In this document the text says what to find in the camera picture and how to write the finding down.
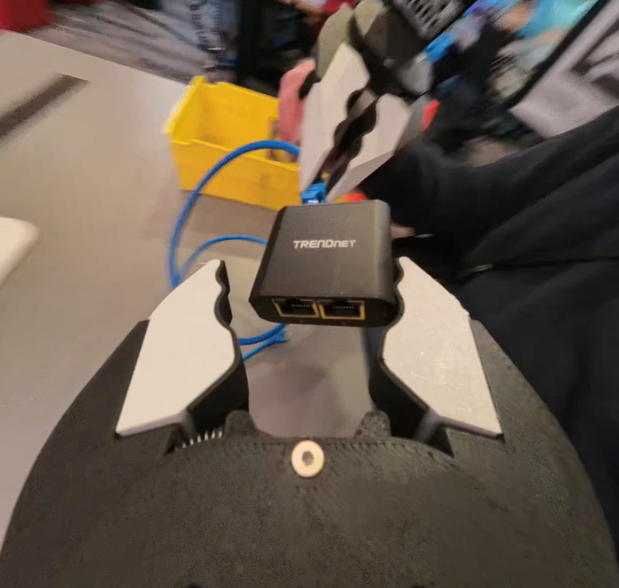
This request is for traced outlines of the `black network switch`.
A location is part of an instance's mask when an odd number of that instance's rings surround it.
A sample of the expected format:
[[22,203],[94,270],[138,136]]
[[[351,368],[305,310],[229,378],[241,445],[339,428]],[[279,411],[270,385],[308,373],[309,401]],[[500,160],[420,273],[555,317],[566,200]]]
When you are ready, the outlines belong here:
[[282,208],[249,302],[271,322],[388,326],[398,314],[389,205],[363,201]]

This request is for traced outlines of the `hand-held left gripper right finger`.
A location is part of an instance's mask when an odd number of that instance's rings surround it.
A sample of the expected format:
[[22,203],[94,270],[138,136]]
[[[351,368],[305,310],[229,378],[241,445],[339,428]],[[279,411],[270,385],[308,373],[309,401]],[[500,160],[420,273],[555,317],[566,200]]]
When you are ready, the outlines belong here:
[[442,428],[503,431],[468,312],[408,258],[398,259],[399,314],[377,340],[369,394],[395,435],[429,442]]

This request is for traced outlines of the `yellow plastic bin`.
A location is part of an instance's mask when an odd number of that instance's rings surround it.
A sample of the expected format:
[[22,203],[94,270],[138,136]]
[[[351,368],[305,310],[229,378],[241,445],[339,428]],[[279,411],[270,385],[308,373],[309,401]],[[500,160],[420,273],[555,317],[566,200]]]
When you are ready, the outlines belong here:
[[[195,77],[164,128],[180,187],[195,189],[228,153],[251,142],[279,141],[278,100],[227,82]],[[278,211],[300,204],[296,159],[282,150],[253,151],[234,159],[204,187],[203,195]]]

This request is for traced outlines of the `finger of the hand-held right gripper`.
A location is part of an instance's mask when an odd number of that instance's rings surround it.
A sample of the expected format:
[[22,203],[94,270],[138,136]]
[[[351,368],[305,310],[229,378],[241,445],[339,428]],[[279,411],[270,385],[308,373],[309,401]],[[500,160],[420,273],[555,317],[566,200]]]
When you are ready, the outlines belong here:
[[360,53],[341,43],[305,102],[301,125],[299,182],[302,190],[328,177],[332,190],[361,150],[376,122],[378,99]]
[[380,169],[415,128],[413,104],[398,97],[383,95],[369,111],[375,115],[373,127],[355,133],[336,158],[328,180],[329,202],[352,192]]

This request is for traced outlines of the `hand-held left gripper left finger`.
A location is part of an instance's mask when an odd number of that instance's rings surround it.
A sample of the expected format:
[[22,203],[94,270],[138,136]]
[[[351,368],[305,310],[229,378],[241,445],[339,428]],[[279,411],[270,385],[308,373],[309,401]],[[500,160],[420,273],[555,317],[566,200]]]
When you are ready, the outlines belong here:
[[199,437],[232,412],[249,410],[229,293],[225,262],[210,260],[154,309],[116,424],[119,437],[166,427]]

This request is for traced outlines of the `person's right forearm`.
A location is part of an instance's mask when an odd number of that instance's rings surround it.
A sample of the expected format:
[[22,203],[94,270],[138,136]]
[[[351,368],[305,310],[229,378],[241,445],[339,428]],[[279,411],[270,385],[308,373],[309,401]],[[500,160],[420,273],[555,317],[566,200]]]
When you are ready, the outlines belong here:
[[482,166],[415,143],[360,190],[448,243],[463,275],[618,261],[618,107]]

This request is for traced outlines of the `person's dark jacket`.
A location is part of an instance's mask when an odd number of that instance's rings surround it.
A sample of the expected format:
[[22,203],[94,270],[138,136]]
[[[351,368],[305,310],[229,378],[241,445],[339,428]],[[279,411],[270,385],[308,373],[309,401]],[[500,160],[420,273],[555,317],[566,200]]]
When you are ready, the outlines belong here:
[[558,420],[599,498],[618,551],[618,235],[495,230],[470,249],[399,238],[406,256],[455,295]]

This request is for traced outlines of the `white sign stand base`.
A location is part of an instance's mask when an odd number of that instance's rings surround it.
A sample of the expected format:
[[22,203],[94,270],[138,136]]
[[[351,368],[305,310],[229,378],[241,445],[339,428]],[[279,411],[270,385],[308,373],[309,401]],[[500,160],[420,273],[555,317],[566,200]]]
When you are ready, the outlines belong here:
[[28,221],[1,217],[1,285],[32,251],[40,234]]

